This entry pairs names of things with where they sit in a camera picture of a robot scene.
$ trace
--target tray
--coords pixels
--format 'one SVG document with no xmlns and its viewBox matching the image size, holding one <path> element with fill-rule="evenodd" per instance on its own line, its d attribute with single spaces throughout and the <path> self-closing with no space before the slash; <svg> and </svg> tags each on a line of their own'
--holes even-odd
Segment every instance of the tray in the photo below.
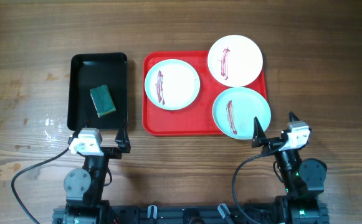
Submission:
<svg viewBox="0 0 362 224">
<path fill-rule="evenodd" d="M 208 50 L 153 52 L 143 62 L 143 81 L 149 69 L 166 59 L 183 60 L 196 69 L 200 77 L 198 97 L 187 107 L 168 111 L 155 106 L 145 93 L 143 86 L 143 127 L 154 136 L 190 136 L 204 134 L 223 134 L 212 118 L 212 104 L 217 96 L 230 88 L 212 77 L 207 65 Z M 267 100 L 264 70 L 247 88 L 260 93 Z"/>
<path fill-rule="evenodd" d="M 79 54 L 71 59 L 67 127 L 75 131 L 89 119 L 89 128 L 118 129 L 128 119 L 127 59 L 123 53 Z M 98 117 L 90 89 L 107 85 L 116 111 Z"/>
</svg>

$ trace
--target green sponge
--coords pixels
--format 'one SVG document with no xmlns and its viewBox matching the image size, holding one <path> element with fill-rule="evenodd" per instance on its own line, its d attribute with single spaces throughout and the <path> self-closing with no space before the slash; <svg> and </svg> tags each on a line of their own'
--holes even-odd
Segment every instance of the green sponge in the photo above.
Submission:
<svg viewBox="0 0 362 224">
<path fill-rule="evenodd" d="M 91 89 L 92 101 L 98 111 L 98 117 L 116 111 L 110 92 L 106 85 Z"/>
</svg>

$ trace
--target wood grain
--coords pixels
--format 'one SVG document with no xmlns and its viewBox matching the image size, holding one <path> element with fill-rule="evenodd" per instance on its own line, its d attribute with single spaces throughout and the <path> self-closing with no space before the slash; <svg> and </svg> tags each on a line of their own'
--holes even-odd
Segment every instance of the wood grain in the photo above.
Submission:
<svg viewBox="0 0 362 224">
<path fill-rule="evenodd" d="M 234 169 L 259 153 L 225 136 L 156 138 L 141 122 L 142 65 L 157 50 L 204 50 L 229 34 L 250 37 L 264 53 L 272 122 L 292 110 L 313 129 L 303 158 L 328 165 L 332 223 L 362 223 L 362 1 L 0 0 L 0 223 L 31 223 L 10 190 L 21 169 L 67 146 L 70 59 L 124 52 L 130 60 L 131 154 L 110 161 L 112 205 L 233 204 Z M 114 132 L 104 133 L 113 144 Z M 274 158 L 238 177 L 241 202 L 284 194 Z M 63 179 L 83 159 L 66 154 L 16 183 L 42 223 L 65 205 Z"/>
</svg>

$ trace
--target white plate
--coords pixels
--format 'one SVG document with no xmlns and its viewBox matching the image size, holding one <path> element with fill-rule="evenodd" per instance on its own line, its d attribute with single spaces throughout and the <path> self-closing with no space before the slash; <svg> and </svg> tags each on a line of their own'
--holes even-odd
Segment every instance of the white plate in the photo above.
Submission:
<svg viewBox="0 0 362 224">
<path fill-rule="evenodd" d="M 218 128 L 236 139 L 252 139 L 254 117 L 265 131 L 270 123 L 270 108 L 264 97 L 249 88 L 223 91 L 212 106 L 212 117 Z"/>
<path fill-rule="evenodd" d="M 257 44 L 241 35 L 223 37 L 211 47 L 208 68 L 220 83 L 240 87 L 252 83 L 262 70 L 262 54 Z"/>
<path fill-rule="evenodd" d="M 168 59 L 154 65 L 145 79 L 149 100 L 165 110 L 179 110 L 190 105 L 200 90 L 197 71 L 188 63 Z"/>
</svg>

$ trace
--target red tray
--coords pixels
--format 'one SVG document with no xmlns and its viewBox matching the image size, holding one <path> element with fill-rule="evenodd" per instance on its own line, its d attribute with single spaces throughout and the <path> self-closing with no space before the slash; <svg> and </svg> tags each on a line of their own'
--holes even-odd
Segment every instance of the red tray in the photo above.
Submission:
<svg viewBox="0 0 362 224">
<path fill-rule="evenodd" d="M 187 107 L 169 111 L 154 105 L 145 93 L 143 85 L 143 127 L 155 136 L 187 136 L 223 134 L 212 118 L 212 104 L 217 96 L 230 88 L 219 83 L 211 75 L 207 65 L 208 50 L 153 52 L 143 61 L 143 84 L 148 71 L 158 62 L 166 59 L 183 60 L 196 69 L 200 77 L 200 92 Z M 245 86 L 260 93 L 267 100 L 264 70 L 254 82 Z"/>
</svg>

